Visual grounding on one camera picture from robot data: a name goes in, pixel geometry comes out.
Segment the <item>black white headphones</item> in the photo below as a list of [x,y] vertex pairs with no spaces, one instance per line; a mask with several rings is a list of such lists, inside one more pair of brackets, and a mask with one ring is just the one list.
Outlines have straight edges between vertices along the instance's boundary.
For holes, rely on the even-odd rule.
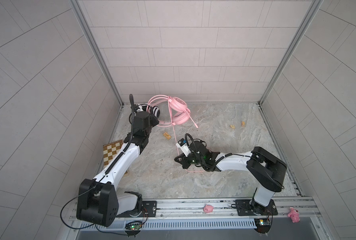
[[137,104],[134,104],[132,106],[132,113],[130,114],[129,116],[129,122],[132,124],[133,123],[133,119],[134,119],[134,116],[136,113],[138,112],[148,112],[150,114],[154,114],[158,119],[159,119],[159,116],[160,116],[160,109],[157,107],[157,106],[151,106],[151,105],[148,105],[148,104],[140,104],[140,105],[137,105]]

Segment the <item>pink headphones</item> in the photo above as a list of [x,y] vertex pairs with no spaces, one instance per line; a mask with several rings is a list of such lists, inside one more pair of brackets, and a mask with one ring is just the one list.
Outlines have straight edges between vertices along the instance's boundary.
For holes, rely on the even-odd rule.
[[191,111],[187,106],[187,103],[178,97],[171,97],[166,95],[156,95],[153,96],[149,101],[148,105],[158,106],[158,104],[167,102],[168,110],[170,114],[170,121],[164,122],[160,121],[158,127],[168,128],[176,125],[183,125],[188,120],[191,120],[196,128],[198,125],[191,117]]

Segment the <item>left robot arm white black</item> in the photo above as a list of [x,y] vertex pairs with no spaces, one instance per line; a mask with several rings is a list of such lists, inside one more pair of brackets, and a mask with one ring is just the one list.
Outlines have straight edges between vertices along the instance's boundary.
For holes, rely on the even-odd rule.
[[139,216],[143,211],[142,195],[135,192],[117,194],[118,185],[131,164],[149,143],[158,117],[148,112],[132,113],[132,128],[115,159],[92,180],[80,185],[77,219],[108,227],[123,213]]

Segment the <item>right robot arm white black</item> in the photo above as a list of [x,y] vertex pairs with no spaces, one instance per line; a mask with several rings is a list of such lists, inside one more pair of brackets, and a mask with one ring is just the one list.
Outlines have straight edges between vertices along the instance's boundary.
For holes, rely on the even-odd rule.
[[287,171],[285,162],[262,147],[254,147],[251,152],[225,154],[212,152],[202,140],[188,144],[181,139],[176,146],[182,154],[175,162],[188,169],[191,165],[202,167],[206,172],[247,171],[259,182],[251,200],[236,200],[231,205],[239,216],[276,216],[278,215],[272,197],[284,188],[283,182]]

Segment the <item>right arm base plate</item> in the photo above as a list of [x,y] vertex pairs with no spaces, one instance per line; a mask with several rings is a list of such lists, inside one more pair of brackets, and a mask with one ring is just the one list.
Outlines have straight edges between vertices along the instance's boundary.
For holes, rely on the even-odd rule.
[[235,200],[231,205],[233,209],[237,210],[239,216],[277,216],[278,211],[274,200],[270,200],[268,206],[262,206],[251,200]]

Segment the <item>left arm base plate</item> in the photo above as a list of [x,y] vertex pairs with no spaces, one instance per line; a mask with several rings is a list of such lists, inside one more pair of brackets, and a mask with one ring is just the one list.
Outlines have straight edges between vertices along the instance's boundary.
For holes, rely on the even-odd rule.
[[117,218],[142,218],[146,217],[155,217],[157,211],[157,201],[143,201],[143,211],[138,214],[133,214],[131,211],[124,212],[120,215],[117,215]]

